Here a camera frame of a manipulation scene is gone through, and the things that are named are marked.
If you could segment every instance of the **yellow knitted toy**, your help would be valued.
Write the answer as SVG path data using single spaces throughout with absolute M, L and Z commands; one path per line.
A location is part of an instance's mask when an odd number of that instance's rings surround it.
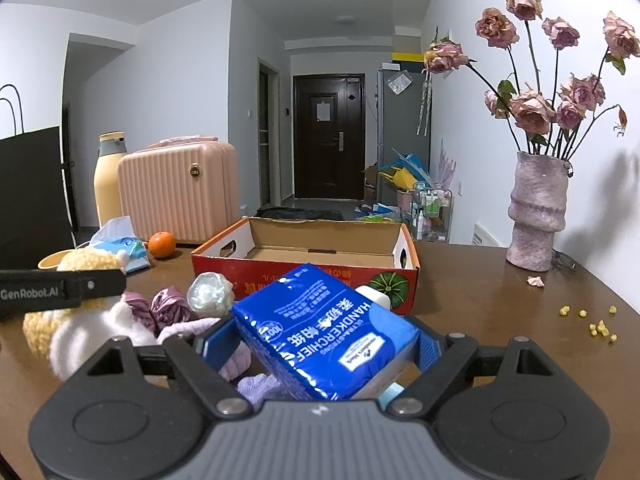
M 123 269 L 127 255 L 95 248 L 67 254 L 58 270 Z M 79 308 L 25 314 L 22 330 L 31 351 L 47 359 L 65 380 L 75 373 L 110 337 L 129 336 L 134 345 L 156 344 L 154 335 L 131 316 L 131 307 L 117 296 L 85 300 Z

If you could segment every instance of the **cardboard box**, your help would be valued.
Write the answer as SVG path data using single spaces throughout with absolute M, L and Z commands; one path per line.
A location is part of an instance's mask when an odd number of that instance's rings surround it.
M 236 300 L 311 263 L 356 288 L 369 285 L 411 312 L 419 262 L 404 224 L 244 218 L 191 253 L 196 276 L 220 272 Z
M 364 203 L 373 206 L 377 201 L 378 165 L 374 164 L 364 170 Z

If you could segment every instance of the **tissue box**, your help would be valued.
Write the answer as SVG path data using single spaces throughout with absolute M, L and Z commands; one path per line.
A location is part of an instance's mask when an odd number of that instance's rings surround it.
M 220 272 L 237 300 L 301 264 L 314 264 L 357 288 L 388 295 L 396 314 L 411 312 L 418 256 L 404 224 L 244 218 L 191 253 L 193 271 Z
M 311 264 L 232 311 L 244 341 L 299 400 L 375 398 L 414 357 L 413 325 Z

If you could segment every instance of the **brown table surface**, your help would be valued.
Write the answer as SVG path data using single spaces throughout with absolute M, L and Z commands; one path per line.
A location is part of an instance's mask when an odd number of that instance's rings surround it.
M 464 332 L 482 344 L 505 345 L 517 334 L 535 339 L 604 409 L 612 437 L 598 480 L 640 478 L 640 316 L 586 270 L 553 269 L 544 289 L 529 272 L 507 264 L 504 249 L 418 244 L 422 270 L 414 313 L 441 333 Z M 130 277 L 129 288 L 151 298 L 165 286 L 186 290 L 193 279 L 188 251 Z M 558 310 L 569 304 L 567 317 Z M 618 308 L 615 317 L 609 305 Z M 578 311 L 585 309 L 586 318 Z M 615 344 L 589 334 L 604 319 Z M 0 324 L 0 450 L 24 479 L 42 478 L 29 451 L 30 418 L 58 386 L 25 343 L 21 320 Z

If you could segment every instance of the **yellow bowl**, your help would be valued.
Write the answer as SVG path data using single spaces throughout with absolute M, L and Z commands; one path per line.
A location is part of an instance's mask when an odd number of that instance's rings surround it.
M 57 253 L 50 254 L 40 260 L 38 268 L 43 270 L 55 270 L 58 268 L 62 258 L 72 251 L 75 251 L 75 249 L 65 249 L 64 251 L 58 251 Z

